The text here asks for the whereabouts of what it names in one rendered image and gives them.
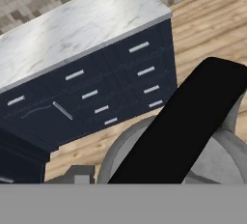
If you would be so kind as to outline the navy drawer front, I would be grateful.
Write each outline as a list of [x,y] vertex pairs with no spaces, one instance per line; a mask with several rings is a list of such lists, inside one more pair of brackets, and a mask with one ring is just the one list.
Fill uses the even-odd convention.
[[[66,81],[67,75],[79,70],[83,70],[84,74]],[[87,85],[109,74],[114,76],[102,53],[97,51],[47,73],[41,78],[41,83],[54,93],[62,93]]]
[[[163,106],[166,104],[166,102],[169,100],[169,98],[173,95],[175,91],[176,91],[175,89],[159,88],[158,90],[153,91],[151,93],[142,94],[140,103],[142,104],[142,107],[144,110],[152,110],[155,108],[159,108],[160,106]],[[153,108],[149,108],[150,103],[153,103],[161,99],[163,100],[162,104],[156,105]]]
[[[118,123],[121,123],[121,122],[124,122],[126,120],[132,119],[132,118],[134,118],[136,116],[139,116],[139,115],[141,115],[143,113],[144,113],[144,110],[139,105],[127,106],[126,108],[124,108],[124,109],[122,109],[120,111],[108,114],[108,115],[106,115],[104,117],[101,117],[100,119],[93,119],[90,122],[90,128],[91,128],[91,130],[105,129],[105,128],[109,127],[109,126],[114,126],[114,125],[116,125]],[[115,117],[118,118],[118,120],[115,123],[109,124],[107,126],[104,124],[105,121],[108,121],[108,120],[113,119]]]
[[[25,100],[8,106],[8,101],[25,96]],[[0,94],[0,117],[5,118],[44,100],[53,98],[54,94],[40,83],[27,82]]]
[[[95,110],[109,105],[109,109],[102,111],[100,113],[95,114]],[[128,106],[128,102],[126,101],[123,94],[113,95],[110,98],[104,98],[103,100],[98,100],[95,103],[90,104],[87,107],[83,107],[78,111],[78,115],[82,117],[83,120],[89,122],[93,119],[100,119],[108,114],[120,111]]]
[[[93,90],[98,90],[98,94],[86,99],[82,99],[82,95],[90,93]],[[122,90],[115,77],[112,74],[109,74],[87,85],[74,89],[68,93],[68,98],[74,104],[84,106],[92,102],[96,102],[97,100],[110,98],[113,95],[120,94],[121,92]]]
[[141,95],[144,93],[143,91],[153,87],[155,85],[159,85],[159,88],[163,89],[177,89],[177,78],[176,74],[171,71],[167,72],[162,76],[155,77],[154,79],[146,80],[145,82],[141,83],[139,86],[134,87],[132,89],[133,94],[137,98],[141,98]]
[[[129,53],[128,49],[143,42],[149,42],[150,46]],[[171,20],[167,19],[124,40],[116,42],[114,49],[120,64],[129,64],[133,60],[145,58],[161,49],[173,44]]]
[[[155,67],[154,71],[146,73],[142,76],[137,75],[137,72],[148,69],[152,66]],[[153,79],[171,71],[176,73],[174,50],[172,48],[164,50],[155,56],[150,57],[149,59],[146,59],[123,70],[127,80],[130,83]]]

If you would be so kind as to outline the navy cupboard door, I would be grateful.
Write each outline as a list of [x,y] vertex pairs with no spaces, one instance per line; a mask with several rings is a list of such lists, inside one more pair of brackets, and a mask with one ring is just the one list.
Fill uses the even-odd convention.
[[39,141],[53,148],[82,138],[90,133],[91,129],[87,124],[70,112],[73,120],[68,119],[52,105],[53,101],[55,100],[48,100],[12,114],[6,118],[6,121],[16,125],[23,131],[30,132]]

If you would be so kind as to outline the grey round thing, black panel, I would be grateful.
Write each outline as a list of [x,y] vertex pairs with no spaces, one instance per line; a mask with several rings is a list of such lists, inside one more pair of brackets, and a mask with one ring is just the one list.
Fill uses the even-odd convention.
[[247,67],[204,59],[156,116],[124,131],[103,159],[97,183],[173,184],[187,176],[206,144],[218,142],[247,183],[247,144],[234,135],[247,92]]

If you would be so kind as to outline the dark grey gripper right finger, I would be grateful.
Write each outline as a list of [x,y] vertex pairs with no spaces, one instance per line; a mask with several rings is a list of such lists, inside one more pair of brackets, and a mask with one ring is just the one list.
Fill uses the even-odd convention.
[[210,180],[208,178],[199,176],[195,173],[193,173],[192,171],[189,171],[188,174],[185,177],[185,182],[186,183],[210,183],[210,184],[214,184],[215,181]]

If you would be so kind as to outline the navy cupboard run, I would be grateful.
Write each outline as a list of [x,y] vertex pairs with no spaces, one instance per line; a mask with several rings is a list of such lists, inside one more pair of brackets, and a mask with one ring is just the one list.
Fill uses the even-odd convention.
[[0,128],[0,183],[42,183],[50,153]]

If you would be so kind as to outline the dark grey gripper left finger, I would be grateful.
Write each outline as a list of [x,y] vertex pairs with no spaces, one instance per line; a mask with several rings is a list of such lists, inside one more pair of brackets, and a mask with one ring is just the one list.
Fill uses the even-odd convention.
[[54,184],[94,184],[95,166],[94,165],[71,165],[66,173],[58,176],[47,183]]

